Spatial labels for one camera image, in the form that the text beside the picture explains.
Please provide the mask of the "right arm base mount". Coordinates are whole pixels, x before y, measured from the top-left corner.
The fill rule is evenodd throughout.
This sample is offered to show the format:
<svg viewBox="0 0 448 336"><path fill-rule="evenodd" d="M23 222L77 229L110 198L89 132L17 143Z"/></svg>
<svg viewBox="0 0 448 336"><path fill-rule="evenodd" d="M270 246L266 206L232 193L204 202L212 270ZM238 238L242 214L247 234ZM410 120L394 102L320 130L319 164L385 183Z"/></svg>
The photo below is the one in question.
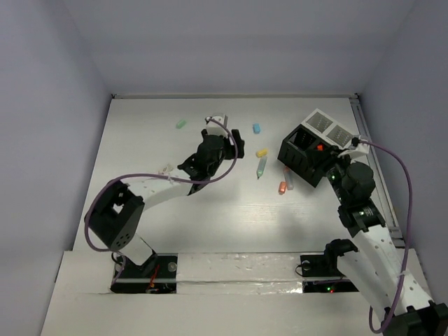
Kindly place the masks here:
<svg viewBox="0 0 448 336"><path fill-rule="evenodd" d="M302 277L304 293L354 293L357 287L341 273L338 258L358 249L349 239L335 239L325 245L321 254L300 256L295 273Z"/></svg>

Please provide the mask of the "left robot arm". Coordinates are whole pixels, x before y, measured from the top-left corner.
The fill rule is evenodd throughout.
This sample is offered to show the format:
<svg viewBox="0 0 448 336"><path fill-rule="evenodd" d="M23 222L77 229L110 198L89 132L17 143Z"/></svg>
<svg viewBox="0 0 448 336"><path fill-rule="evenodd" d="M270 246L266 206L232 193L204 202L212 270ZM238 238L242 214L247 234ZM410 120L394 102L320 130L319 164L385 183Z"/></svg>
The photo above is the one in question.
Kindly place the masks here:
<svg viewBox="0 0 448 336"><path fill-rule="evenodd" d="M243 158L244 144L237 129L222 135L203 129L197 151L170 174L127 174L109 181L85 215L87 245L97 252L120 255L136 274L148 276L155 268L156 253L137 235L143 212L174 198L194 195L219 181L216 172L220 165Z"/></svg>

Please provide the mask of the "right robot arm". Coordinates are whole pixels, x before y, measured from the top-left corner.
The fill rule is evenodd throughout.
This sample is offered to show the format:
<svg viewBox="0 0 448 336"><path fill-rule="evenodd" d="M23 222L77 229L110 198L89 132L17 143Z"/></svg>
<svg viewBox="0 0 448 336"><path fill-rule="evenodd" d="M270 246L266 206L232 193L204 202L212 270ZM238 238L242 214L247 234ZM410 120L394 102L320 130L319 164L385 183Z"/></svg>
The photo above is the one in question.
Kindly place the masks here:
<svg viewBox="0 0 448 336"><path fill-rule="evenodd" d="M409 250L399 254L371 194L372 169L352 159L354 150L309 149L312 169L330 182L338 215L350 239L330 242L322 257L329 274L342 273L368 302L368 323L377 335L444 335L447 305L436 303L408 270Z"/></svg>

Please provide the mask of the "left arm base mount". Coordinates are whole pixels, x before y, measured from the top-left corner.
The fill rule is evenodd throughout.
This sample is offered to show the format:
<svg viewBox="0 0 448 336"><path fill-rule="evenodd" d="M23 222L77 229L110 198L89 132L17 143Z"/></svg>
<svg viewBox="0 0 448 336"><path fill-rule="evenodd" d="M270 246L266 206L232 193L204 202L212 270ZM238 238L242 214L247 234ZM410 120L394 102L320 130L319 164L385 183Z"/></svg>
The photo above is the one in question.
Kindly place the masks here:
<svg viewBox="0 0 448 336"><path fill-rule="evenodd" d="M154 253L142 266L121 255L111 254L114 262L110 290L117 294L174 294L177 292L177 254Z"/></svg>

